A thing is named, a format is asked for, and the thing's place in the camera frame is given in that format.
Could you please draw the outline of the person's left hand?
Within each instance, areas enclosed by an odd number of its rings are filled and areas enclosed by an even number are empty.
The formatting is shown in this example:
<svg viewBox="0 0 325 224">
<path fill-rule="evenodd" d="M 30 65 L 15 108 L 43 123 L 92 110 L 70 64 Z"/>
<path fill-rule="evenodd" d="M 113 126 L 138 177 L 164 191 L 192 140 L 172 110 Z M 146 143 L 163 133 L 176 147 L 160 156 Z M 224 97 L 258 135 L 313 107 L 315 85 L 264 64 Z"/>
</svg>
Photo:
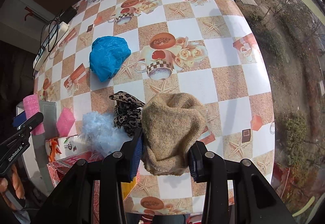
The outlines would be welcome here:
<svg viewBox="0 0 325 224">
<path fill-rule="evenodd" d="M 10 177 L 10 181 L 8 181 L 6 178 L 1 178 L 1 196 L 12 210 L 17 211 L 18 209 L 16 206 L 8 199 L 5 194 L 8 189 L 8 184 L 12 184 L 18 199 L 25 198 L 25 191 L 15 165 L 11 167 L 11 173 L 12 176 Z"/>
</svg>

